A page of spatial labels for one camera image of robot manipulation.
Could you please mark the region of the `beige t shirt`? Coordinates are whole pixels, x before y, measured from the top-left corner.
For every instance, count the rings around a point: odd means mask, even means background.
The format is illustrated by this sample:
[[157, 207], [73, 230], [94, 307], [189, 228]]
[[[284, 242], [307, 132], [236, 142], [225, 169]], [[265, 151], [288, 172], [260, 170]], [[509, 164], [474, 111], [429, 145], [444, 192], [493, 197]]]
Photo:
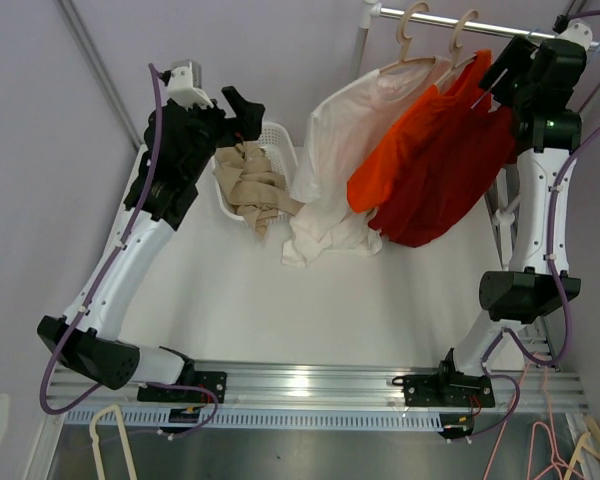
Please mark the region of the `beige t shirt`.
[[256, 143], [220, 148], [215, 159], [213, 174], [230, 210], [259, 240], [280, 213], [295, 216], [304, 206], [290, 196], [285, 176], [273, 170], [271, 159]]

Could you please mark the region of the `dark red t shirt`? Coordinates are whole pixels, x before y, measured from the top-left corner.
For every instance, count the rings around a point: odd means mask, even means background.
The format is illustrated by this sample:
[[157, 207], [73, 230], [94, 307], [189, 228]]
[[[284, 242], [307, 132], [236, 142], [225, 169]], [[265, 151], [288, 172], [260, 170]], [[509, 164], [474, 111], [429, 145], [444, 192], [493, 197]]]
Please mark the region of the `dark red t shirt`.
[[513, 112], [466, 107], [402, 167], [389, 198], [368, 222], [388, 240], [420, 247], [444, 235], [515, 160]]

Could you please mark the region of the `orange t shirt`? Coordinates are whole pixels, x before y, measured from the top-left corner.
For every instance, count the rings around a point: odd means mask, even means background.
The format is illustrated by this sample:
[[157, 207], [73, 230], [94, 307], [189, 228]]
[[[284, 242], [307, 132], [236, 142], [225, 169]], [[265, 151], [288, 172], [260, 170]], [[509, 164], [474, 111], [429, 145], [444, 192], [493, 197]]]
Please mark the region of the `orange t shirt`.
[[492, 52], [475, 52], [427, 87], [381, 139], [347, 182], [347, 201], [356, 213], [379, 207], [390, 196], [400, 169], [436, 141], [444, 124], [478, 98], [478, 83], [492, 62]]

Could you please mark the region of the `blue hanger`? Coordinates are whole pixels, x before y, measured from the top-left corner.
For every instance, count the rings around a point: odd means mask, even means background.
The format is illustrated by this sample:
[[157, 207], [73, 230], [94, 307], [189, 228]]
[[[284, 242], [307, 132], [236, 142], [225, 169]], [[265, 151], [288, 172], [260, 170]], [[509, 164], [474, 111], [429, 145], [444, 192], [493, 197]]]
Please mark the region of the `blue hanger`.
[[540, 92], [540, 87], [530, 78], [536, 50], [537, 46], [526, 36], [514, 36], [479, 81], [478, 87], [483, 93], [472, 108], [487, 96], [510, 109], [530, 107]]
[[595, 55], [596, 55], [596, 54], [597, 54], [597, 53], [600, 51], [600, 40], [599, 40], [599, 41], [597, 41], [597, 42], [594, 42], [594, 43], [595, 43], [595, 45], [594, 45], [595, 47], [594, 47], [594, 48], [593, 48], [593, 47], [591, 47], [591, 48], [588, 50], [588, 54], [589, 54], [589, 55], [594, 55], [594, 56], [595, 56]]

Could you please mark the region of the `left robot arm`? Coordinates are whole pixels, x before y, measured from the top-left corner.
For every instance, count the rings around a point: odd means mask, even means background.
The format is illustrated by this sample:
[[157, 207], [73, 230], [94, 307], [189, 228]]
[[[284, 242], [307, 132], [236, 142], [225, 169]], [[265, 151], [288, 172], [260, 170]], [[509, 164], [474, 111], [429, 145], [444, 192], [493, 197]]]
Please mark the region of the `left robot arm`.
[[57, 363], [100, 386], [160, 383], [174, 401], [189, 398], [195, 376], [184, 356], [120, 340], [122, 321], [157, 254], [179, 229], [198, 196], [197, 182], [221, 147], [258, 139], [266, 108], [233, 86], [221, 91], [234, 114], [217, 104], [155, 108], [144, 131], [146, 149], [122, 202], [118, 232], [74, 302], [59, 317], [41, 319], [37, 334]]

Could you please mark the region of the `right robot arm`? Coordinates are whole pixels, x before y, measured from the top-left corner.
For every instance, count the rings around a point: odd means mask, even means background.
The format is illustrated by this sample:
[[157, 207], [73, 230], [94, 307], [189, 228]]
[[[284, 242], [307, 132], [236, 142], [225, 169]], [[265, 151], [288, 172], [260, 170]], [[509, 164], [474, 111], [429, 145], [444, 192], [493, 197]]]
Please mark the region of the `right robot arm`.
[[579, 294], [581, 282], [569, 274], [565, 231], [582, 120], [567, 104], [591, 41], [592, 30], [582, 22], [539, 45], [516, 36], [482, 77], [480, 89], [513, 113], [520, 182], [516, 242], [508, 269], [483, 275], [482, 311], [460, 345], [422, 385], [404, 384], [407, 404], [424, 394], [429, 404], [459, 407], [476, 398], [494, 406], [486, 366], [500, 342]]

